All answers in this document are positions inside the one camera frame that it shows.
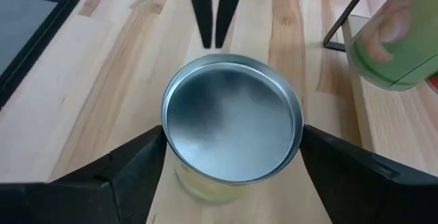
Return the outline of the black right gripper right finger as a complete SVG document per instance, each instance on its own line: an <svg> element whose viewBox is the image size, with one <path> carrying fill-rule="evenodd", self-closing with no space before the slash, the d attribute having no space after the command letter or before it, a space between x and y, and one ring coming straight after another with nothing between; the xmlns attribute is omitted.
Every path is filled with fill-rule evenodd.
<svg viewBox="0 0 438 224"><path fill-rule="evenodd" d="M300 151L333 224L438 224L438 177L310 125Z"/></svg>

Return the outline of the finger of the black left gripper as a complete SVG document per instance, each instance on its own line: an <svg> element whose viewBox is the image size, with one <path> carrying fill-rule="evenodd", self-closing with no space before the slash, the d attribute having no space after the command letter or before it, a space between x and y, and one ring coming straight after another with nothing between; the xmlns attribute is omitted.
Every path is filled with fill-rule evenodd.
<svg viewBox="0 0 438 224"><path fill-rule="evenodd" d="M216 48L222 48L239 0L219 0L216 16Z"/></svg>
<svg viewBox="0 0 438 224"><path fill-rule="evenodd" d="M191 2L203 46L206 49L210 49L213 29L212 0L191 0Z"/></svg>

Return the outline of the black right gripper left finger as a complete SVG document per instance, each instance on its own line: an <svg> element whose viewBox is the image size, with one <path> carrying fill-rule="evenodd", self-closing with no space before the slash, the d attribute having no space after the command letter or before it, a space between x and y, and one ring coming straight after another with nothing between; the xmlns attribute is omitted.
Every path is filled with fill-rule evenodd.
<svg viewBox="0 0 438 224"><path fill-rule="evenodd" d="M0 224L145 224L166 147L158 125L53 182L0 184Z"/></svg>

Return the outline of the green Pears can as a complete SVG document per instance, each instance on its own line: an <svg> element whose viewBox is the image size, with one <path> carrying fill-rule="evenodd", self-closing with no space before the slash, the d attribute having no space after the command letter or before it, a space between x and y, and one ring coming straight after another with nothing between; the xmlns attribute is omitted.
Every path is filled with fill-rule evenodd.
<svg viewBox="0 0 438 224"><path fill-rule="evenodd" d="M234 201L282 171L304 127L300 99L278 71L229 53L180 69L164 92L161 118L180 184L210 203Z"/></svg>

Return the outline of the green Oranges can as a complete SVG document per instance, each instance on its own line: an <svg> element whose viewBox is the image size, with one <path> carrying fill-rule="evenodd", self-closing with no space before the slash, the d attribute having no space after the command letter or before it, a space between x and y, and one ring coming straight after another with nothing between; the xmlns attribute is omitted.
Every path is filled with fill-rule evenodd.
<svg viewBox="0 0 438 224"><path fill-rule="evenodd" d="M408 90L438 72L438 0L387 0L347 50L360 75Z"/></svg>

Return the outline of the wooden shelf with black frame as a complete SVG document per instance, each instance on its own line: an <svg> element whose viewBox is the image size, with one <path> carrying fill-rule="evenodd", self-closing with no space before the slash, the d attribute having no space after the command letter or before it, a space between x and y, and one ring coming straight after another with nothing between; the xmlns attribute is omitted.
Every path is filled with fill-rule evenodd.
<svg viewBox="0 0 438 224"><path fill-rule="evenodd" d="M343 7L323 44L347 56L363 147L438 176L438 94L426 79L403 91L380 88L358 73L347 54L352 39L387 0L336 1Z"/></svg>

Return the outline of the black metal table frame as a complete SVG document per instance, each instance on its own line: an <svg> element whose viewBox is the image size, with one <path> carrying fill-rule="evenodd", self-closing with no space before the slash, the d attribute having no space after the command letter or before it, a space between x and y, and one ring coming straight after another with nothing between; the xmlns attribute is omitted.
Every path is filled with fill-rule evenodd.
<svg viewBox="0 0 438 224"><path fill-rule="evenodd" d="M0 0L0 110L80 0Z"/></svg>

